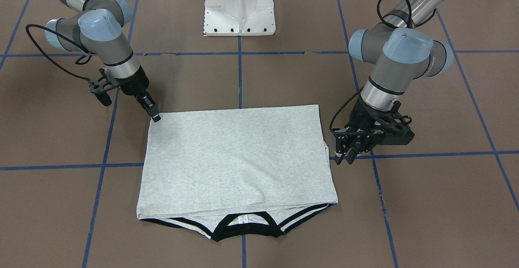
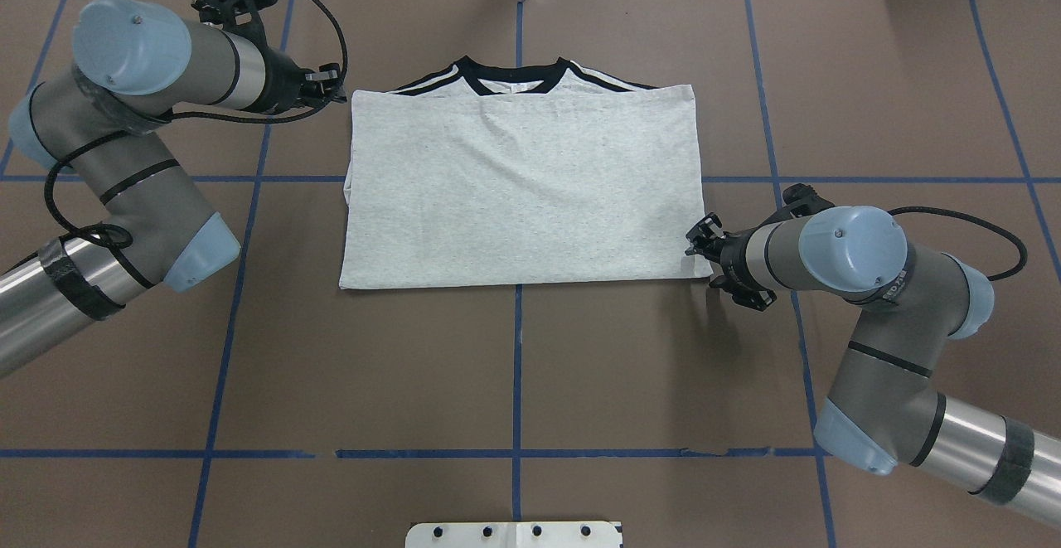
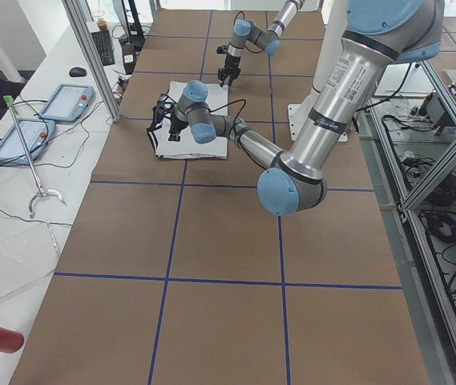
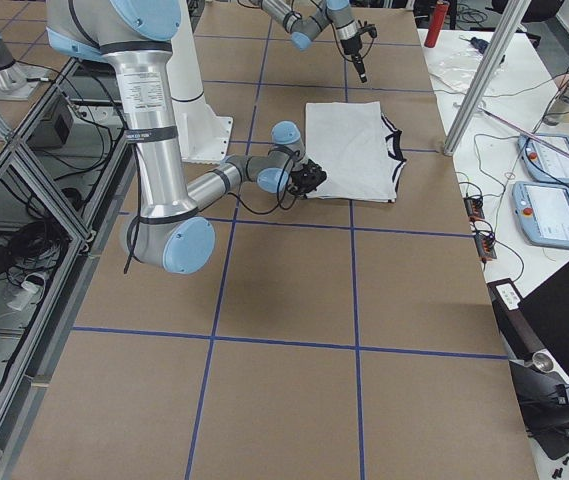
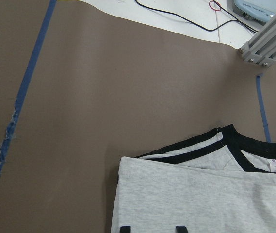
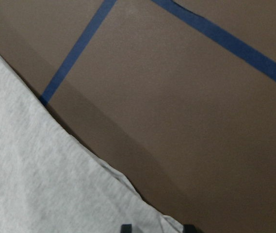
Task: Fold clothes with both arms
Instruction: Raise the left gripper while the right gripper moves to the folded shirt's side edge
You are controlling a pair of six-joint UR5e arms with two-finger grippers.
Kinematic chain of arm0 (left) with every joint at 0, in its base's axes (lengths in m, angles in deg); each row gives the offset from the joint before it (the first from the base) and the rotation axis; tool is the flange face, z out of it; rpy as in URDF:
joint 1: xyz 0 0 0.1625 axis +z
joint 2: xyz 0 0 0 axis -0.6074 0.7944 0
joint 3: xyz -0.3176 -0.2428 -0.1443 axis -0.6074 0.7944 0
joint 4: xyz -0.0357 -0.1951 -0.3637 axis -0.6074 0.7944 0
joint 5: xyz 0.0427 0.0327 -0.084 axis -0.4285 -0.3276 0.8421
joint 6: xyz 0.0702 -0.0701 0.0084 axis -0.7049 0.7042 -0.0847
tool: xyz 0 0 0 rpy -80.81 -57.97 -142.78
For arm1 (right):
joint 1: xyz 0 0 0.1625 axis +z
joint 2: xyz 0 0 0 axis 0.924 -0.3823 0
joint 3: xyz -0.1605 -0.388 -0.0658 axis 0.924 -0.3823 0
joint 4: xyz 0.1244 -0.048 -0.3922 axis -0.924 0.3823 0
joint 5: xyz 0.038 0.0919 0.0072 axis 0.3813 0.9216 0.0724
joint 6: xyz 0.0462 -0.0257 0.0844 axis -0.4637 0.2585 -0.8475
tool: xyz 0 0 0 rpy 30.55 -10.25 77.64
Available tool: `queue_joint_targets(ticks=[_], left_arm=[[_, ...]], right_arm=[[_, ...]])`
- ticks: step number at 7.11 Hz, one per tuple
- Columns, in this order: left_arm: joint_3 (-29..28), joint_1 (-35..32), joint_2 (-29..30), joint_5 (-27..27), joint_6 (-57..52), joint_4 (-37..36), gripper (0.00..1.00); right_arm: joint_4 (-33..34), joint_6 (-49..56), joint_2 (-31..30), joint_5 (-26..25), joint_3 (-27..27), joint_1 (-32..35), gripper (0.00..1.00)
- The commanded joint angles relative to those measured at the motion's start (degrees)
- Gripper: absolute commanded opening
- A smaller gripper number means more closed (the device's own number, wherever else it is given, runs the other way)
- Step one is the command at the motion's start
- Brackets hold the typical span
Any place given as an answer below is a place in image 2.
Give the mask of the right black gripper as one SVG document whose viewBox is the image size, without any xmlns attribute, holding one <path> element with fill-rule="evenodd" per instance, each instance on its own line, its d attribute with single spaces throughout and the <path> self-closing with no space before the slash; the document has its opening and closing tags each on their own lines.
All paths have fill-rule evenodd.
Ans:
<svg viewBox="0 0 1061 548">
<path fill-rule="evenodd" d="M 700 256 L 720 267 L 714 288 L 726 292 L 733 303 L 762 313 L 773 305 L 775 292 L 759 284 L 748 266 L 746 252 L 754 230 L 724 235 L 721 219 L 708 212 L 686 233 L 686 256 Z"/>
</svg>

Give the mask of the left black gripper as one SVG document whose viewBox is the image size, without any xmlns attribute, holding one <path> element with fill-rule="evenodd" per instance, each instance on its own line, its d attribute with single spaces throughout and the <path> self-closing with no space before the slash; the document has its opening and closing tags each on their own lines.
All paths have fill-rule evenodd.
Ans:
<svg viewBox="0 0 1061 548">
<path fill-rule="evenodd" d="M 275 49 L 264 54 L 265 83 L 263 114 L 278 116 L 291 109 L 323 109 L 329 104 L 345 104 L 345 90 L 324 90 L 342 86 L 340 64 L 320 65 L 311 70 Z"/>
</svg>

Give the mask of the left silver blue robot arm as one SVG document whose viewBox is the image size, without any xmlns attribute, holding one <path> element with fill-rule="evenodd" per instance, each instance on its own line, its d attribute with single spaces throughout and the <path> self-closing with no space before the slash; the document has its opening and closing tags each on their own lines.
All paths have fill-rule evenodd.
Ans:
<svg viewBox="0 0 1061 548">
<path fill-rule="evenodd" d="M 70 69 L 12 112 L 12 143 L 46 170 L 63 234 L 2 276 L 8 376 L 157 284 L 182 292 L 241 243 L 158 130 L 176 120 L 289 124 L 344 101 L 348 50 L 312 70 L 272 48 L 257 0 L 198 0 L 201 18 L 138 0 L 80 12 Z"/>
</svg>

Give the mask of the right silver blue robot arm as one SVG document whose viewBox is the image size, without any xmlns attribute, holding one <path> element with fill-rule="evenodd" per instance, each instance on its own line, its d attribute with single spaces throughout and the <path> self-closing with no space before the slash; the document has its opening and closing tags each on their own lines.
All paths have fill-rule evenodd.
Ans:
<svg viewBox="0 0 1061 548">
<path fill-rule="evenodd" d="M 909 241 L 873 206 L 793 201 L 728 233 L 706 215 L 689 255 L 719 266 L 713 288 L 759 311 L 783 292 L 823 292 L 860 310 L 812 435 L 872 475 L 924 470 L 982 502 L 1059 525 L 1059 440 L 933 386 L 947 342 L 991 318 L 991 280 L 957 257 Z"/>
</svg>

